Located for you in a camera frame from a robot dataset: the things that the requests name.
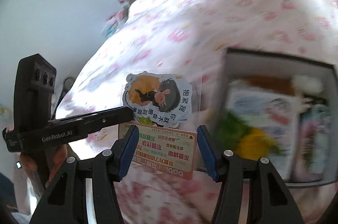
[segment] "pink floral bedsheet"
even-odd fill
[[[56,117],[120,106],[126,75],[156,70],[202,81],[204,112],[210,106],[225,47],[336,64],[337,7],[337,0],[137,0],[124,27],[84,66]],[[107,128],[72,146],[80,157],[91,157],[116,138],[117,129]],[[219,187],[206,173],[194,172],[193,180],[185,181],[132,163],[116,191],[130,224],[204,223],[211,221]],[[335,191],[334,184],[292,190],[306,223],[316,222]],[[244,207],[247,192],[245,186]],[[245,219],[243,210],[240,223]]]

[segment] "open box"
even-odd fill
[[[304,188],[336,182],[338,177],[338,134],[336,133],[338,129],[338,83],[334,66],[291,55],[231,48],[226,50],[224,61],[225,65],[220,74],[221,83],[217,86],[217,99],[215,99],[213,108],[215,112],[221,114],[217,115],[217,120],[210,122],[209,129],[212,133],[219,126],[221,116],[226,113],[225,105],[230,91],[228,83],[234,79],[250,76],[291,79],[295,75],[308,75],[321,79],[324,85],[323,95],[327,99],[331,113],[330,143],[326,167],[319,181],[286,183],[290,188]]]

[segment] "printed card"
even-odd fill
[[[196,133],[130,122],[119,124],[119,139],[126,135],[132,124],[139,128],[139,143],[132,159],[134,162],[192,180]]]
[[[257,139],[270,139],[276,143],[266,155],[274,167],[285,180],[290,178],[293,156],[297,142],[298,115],[295,107],[295,97],[283,94],[237,90],[229,91],[227,109],[245,121],[246,125],[261,129],[249,133],[249,144],[246,151],[258,149],[255,147]]]

